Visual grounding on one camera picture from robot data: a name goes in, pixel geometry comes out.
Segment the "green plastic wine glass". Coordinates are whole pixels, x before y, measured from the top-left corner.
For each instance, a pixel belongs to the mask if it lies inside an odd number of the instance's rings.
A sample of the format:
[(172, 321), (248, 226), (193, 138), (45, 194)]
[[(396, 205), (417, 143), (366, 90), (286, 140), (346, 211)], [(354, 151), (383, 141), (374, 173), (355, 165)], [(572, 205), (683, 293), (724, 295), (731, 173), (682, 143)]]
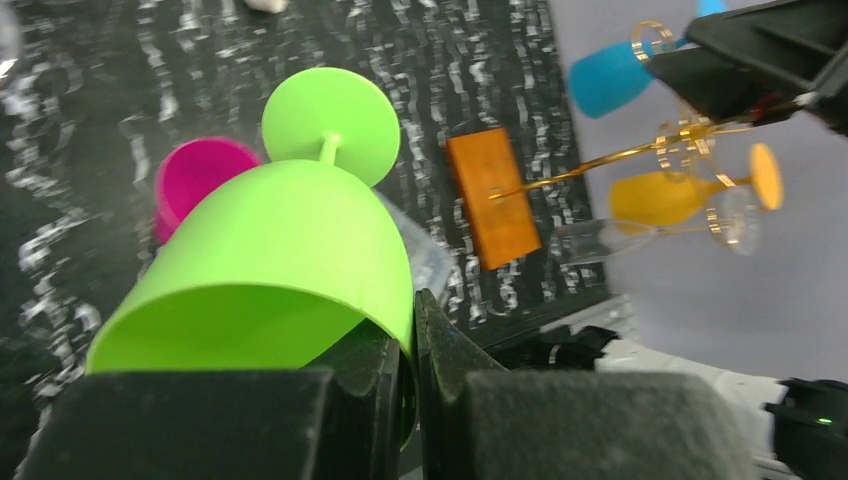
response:
[(414, 346), (414, 285), (375, 186), (399, 153), (380, 88), (341, 68), (283, 81), (261, 121), (269, 162), (181, 222), (92, 341), (89, 374), (297, 369), (367, 322)]

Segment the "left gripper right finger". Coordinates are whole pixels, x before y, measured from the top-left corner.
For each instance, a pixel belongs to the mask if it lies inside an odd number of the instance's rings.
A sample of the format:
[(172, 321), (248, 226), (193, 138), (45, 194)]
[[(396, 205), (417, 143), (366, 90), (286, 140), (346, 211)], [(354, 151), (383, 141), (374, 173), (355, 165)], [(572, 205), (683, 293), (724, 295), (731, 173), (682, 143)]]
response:
[(428, 479), (754, 479), (729, 408), (678, 373), (503, 368), (415, 295)]

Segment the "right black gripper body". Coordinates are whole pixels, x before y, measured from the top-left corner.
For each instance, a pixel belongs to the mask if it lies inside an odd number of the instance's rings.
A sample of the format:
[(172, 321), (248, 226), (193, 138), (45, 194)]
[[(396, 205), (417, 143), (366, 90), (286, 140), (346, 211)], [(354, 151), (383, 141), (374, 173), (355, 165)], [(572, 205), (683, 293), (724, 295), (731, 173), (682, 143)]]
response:
[(847, 3), (772, 1), (699, 17), (687, 49), (647, 70), (715, 124), (782, 122), (804, 110), (847, 133)]

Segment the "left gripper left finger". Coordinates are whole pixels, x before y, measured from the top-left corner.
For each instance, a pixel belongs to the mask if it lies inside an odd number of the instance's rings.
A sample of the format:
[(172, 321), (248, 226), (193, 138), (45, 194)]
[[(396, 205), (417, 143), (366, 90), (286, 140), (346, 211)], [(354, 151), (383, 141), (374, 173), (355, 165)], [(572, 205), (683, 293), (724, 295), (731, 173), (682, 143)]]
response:
[(300, 370), (132, 372), (75, 382), (22, 479), (392, 479), (402, 355), (363, 323)]

